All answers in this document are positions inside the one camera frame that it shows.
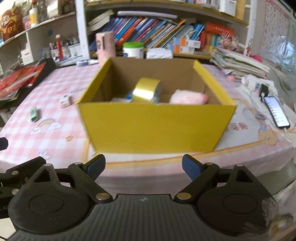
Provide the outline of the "small white toy bus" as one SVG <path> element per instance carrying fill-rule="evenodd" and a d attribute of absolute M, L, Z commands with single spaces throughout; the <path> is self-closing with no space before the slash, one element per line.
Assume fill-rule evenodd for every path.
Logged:
<path fill-rule="evenodd" d="M 72 105 L 72 95 L 64 94 L 60 98 L 60 107 L 67 108 Z"/>

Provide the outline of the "pink plush toy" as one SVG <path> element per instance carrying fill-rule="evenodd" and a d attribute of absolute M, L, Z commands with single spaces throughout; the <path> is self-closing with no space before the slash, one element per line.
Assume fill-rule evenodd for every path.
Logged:
<path fill-rule="evenodd" d="M 201 92 L 179 90 L 171 96 L 169 104 L 203 105 L 208 102 L 208 96 Z"/>

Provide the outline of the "white jar green lid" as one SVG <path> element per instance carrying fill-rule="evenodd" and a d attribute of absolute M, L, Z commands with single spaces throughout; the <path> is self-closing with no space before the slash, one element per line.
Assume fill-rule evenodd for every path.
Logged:
<path fill-rule="evenodd" d="M 141 42 L 126 42 L 122 45 L 123 57 L 144 59 L 144 45 Z"/>

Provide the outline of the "white quilted purse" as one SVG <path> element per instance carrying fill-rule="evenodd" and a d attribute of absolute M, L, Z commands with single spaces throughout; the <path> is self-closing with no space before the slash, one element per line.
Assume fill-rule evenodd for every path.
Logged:
<path fill-rule="evenodd" d="M 146 59 L 172 59 L 173 52 L 165 48 L 149 48 L 146 52 Z"/>

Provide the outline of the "wooden bookshelf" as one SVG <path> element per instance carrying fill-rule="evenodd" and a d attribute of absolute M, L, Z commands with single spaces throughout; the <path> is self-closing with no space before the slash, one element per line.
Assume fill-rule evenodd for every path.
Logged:
<path fill-rule="evenodd" d="M 210 60 L 214 47 L 246 52 L 255 25 L 256 1 L 249 20 L 245 1 L 234 15 L 195 1 L 75 1 L 83 57 L 126 56 L 139 47 L 169 49 L 175 57 Z"/>

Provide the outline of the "row of colourful books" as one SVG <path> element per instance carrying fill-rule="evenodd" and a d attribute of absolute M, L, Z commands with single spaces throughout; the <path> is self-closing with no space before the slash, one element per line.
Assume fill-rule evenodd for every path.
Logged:
<path fill-rule="evenodd" d="M 126 42 L 141 42 L 144 50 L 165 48 L 173 53 L 195 54 L 212 52 L 214 47 L 238 51 L 239 39 L 232 28 L 206 22 L 175 22 L 152 16 L 117 16 L 103 18 L 88 26 L 91 33 L 113 32 L 116 51 L 122 51 Z M 96 51 L 96 39 L 89 46 Z"/>

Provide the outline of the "small spray bottle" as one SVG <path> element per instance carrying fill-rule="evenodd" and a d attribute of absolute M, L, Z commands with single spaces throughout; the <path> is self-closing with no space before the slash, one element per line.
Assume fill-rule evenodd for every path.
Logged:
<path fill-rule="evenodd" d="M 90 66 L 90 65 L 94 65 L 94 64 L 98 64 L 99 61 L 96 59 L 90 59 L 90 60 L 81 60 L 81 61 L 77 61 L 76 65 L 79 67 L 84 67 L 84 66 Z"/>

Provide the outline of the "yellow tape roll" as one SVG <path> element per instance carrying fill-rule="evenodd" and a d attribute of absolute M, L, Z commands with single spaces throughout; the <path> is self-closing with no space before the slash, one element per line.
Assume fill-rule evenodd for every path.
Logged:
<path fill-rule="evenodd" d="M 161 82 L 153 78 L 140 78 L 132 91 L 134 102 L 158 103 L 161 95 Z"/>

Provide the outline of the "white USB wall charger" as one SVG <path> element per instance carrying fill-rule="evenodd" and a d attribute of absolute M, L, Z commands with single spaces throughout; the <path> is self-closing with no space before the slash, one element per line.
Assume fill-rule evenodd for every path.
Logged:
<path fill-rule="evenodd" d="M 128 98 L 120 98 L 120 97 L 114 97 L 111 102 L 121 102 L 121 103 L 131 103 L 132 99 Z"/>

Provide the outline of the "pink cylindrical humidifier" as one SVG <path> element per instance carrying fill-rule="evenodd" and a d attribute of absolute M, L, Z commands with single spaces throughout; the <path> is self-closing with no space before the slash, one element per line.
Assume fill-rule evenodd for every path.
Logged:
<path fill-rule="evenodd" d="M 109 58 L 116 56 L 114 34 L 112 31 L 96 34 L 96 49 L 100 66 L 103 66 Z"/>

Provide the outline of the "red packets in plastic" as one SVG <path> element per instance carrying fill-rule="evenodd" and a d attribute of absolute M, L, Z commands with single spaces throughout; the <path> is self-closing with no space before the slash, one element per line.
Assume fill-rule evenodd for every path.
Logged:
<path fill-rule="evenodd" d="M 45 63 L 24 67 L 1 79 L 1 101 L 14 99 L 20 89 L 31 87 Z"/>

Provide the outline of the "stack of paper booklets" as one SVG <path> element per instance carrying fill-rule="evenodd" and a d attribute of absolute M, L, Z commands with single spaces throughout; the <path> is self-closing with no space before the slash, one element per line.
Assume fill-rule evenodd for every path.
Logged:
<path fill-rule="evenodd" d="M 243 54 L 222 48 L 214 48 L 210 62 L 215 64 L 225 75 L 241 80 L 246 75 L 266 78 L 270 67 Z"/>

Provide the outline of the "black Yamaha keyboard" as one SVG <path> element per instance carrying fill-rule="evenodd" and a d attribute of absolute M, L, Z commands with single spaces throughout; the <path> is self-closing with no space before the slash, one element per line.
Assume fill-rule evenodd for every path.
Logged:
<path fill-rule="evenodd" d="M 1 78 L 1 110 L 15 108 L 56 69 L 53 59 L 24 66 Z"/>

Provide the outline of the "green rectangular eraser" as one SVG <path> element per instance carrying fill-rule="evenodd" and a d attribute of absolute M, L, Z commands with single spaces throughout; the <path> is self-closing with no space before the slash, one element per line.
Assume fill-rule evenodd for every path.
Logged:
<path fill-rule="evenodd" d="M 30 120 L 32 122 L 36 122 L 39 119 L 40 119 L 40 117 L 39 117 L 39 111 L 38 111 L 38 109 L 36 107 L 32 107 L 30 109 Z"/>

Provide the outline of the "yellow cardboard box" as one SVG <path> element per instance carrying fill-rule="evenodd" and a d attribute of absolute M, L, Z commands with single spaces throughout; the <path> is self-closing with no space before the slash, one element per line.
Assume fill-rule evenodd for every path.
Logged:
<path fill-rule="evenodd" d="M 134 90 L 143 77 L 161 82 L 158 103 L 111 102 Z M 177 89 L 204 93 L 208 102 L 169 104 Z M 197 60 L 112 57 L 89 84 L 78 108 L 96 151 L 156 154 L 214 150 L 236 104 Z"/>

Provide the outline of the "white desktop shelf unit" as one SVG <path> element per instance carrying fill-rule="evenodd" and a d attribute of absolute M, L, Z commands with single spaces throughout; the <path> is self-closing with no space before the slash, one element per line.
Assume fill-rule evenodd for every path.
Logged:
<path fill-rule="evenodd" d="M 42 49 L 55 41 L 56 35 L 63 39 L 70 35 L 77 36 L 76 13 L 71 12 L 46 20 L 33 28 L 13 36 L 1 45 L 1 68 L 6 72 L 18 61 L 21 51 L 28 49 L 34 61 L 42 56 Z"/>

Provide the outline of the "black smartphone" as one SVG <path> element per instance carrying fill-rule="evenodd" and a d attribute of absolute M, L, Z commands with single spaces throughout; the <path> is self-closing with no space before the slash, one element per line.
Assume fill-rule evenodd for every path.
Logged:
<path fill-rule="evenodd" d="M 278 99 L 274 96 L 267 96 L 263 100 L 273 117 L 276 127 L 279 129 L 290 128 L 290 122 Z"/>

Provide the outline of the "white power strip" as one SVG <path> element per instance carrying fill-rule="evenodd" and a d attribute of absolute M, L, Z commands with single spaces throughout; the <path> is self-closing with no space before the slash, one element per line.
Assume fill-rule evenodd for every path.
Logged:
<path fill-rule="evenodd" d="M 256 93 L 259 97 L 278 96 L 278 90 L 272 80 L 246 75 L 241 79 L 241 89 L 247 94 Z"/>

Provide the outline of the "white pen holder cup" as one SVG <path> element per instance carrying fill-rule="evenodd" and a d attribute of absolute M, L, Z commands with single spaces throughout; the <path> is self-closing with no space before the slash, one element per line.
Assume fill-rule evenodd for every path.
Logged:
<path fill-rule="evenodd" d="M 80 43 L 68 46 L 71 57 L 82 56 Z"/>

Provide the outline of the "pink checkered tablecloth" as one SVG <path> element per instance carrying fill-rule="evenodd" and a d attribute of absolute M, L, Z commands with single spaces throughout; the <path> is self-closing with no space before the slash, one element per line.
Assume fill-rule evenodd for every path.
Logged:
<path fill-rule="evenodd" d="M 258 98 L 212 65 L 117 58 L 53 71 L 1 131 L 1 169 L 37 156 L 56 168 L 106 157 L 112 193 L 176 193 L 182 156 L 246 166 L 276 194 L 295 180 L 295 126 L 277 129 Z"/>

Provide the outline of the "blue white pencil sharpener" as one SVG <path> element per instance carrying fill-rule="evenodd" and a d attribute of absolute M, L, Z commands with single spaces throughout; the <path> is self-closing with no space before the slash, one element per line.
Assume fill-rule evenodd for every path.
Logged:
<path fill-rule="evenodd" d="M 133 90 L 131 90 L 131 91 L 125 96 L 125 99 L 132 100 L 132 99 L 133 99 L 133 97 L 132 97 L 132 93 L 133 93 Z"/>

